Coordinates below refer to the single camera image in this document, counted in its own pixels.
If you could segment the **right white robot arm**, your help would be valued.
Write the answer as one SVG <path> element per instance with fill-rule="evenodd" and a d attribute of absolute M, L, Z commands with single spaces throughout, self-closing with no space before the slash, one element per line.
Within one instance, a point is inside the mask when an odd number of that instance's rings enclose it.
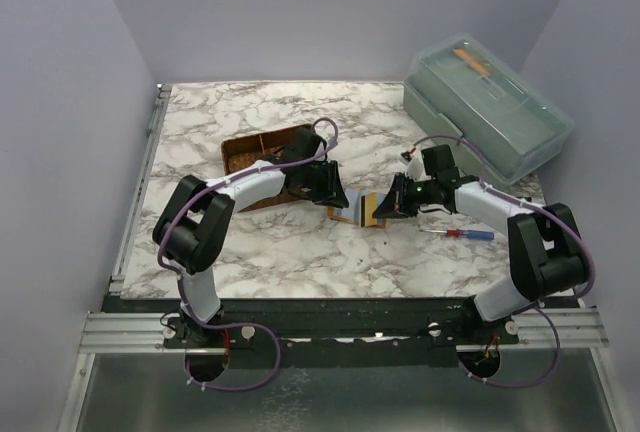
<path fill-rule="evenodd" d="M 474 175 L 463 176 L 447 145 L 421 151 L 424 173 L 397 173 L 373 212 L 377 219 L 412 218 L 439 206 L 474 218 L 507 238 L 509 275 L 465 300 L 458 320 L 462 336 L 480 344 L 496 322 L 527 310 L 547 296 L 593 287 L 595 265 L 571 209 L 541 206 L 502 192 Z"/>

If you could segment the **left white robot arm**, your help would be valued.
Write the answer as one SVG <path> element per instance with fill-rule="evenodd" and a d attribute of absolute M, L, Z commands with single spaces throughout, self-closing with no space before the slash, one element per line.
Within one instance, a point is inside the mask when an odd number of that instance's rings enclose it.
<path fill-rule="evenodd" d="M 298 127 L 287 144 L 239 171 L 209 180 L 187 175 L 178 182 L 152 239 L 158 265 L 176 275 L 181 326 L 197 345 L 214 345 L 227 329 L 220 322 L 213 265 L 235 213 L 297 191 L 315 205 L 349 205 L 338 163 L 328 158 L 337 143 L 337 133 L 326 140 L 313 126 Z"/>

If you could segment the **yellow leather card holder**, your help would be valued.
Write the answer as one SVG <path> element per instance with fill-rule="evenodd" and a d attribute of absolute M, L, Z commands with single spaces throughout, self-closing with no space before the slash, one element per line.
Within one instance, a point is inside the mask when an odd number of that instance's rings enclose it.
<path fill-rule="evenodd" d="M 360 227 L 357 223 L 358 202 L 360 196 L 366 192 L 369 191 L 347 189 L 345 194 L 349 200 L 349 206 L 345 208 L 329 207 L 327 209 L 328 218 L 334 221 L 344 222 Z"/>

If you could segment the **gold credit card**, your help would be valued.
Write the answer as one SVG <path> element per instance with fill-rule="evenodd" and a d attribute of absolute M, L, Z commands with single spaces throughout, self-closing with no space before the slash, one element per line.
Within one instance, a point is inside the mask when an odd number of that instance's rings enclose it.
<path fill-rule="evenodd" d="M 357 223 L 362 228 L 385 229 L 386 220 L 374 216 L 375 210 L 384 200 L 384 195 L 379 192 L 366 192 L 362 194 L 358 202 Z"/>

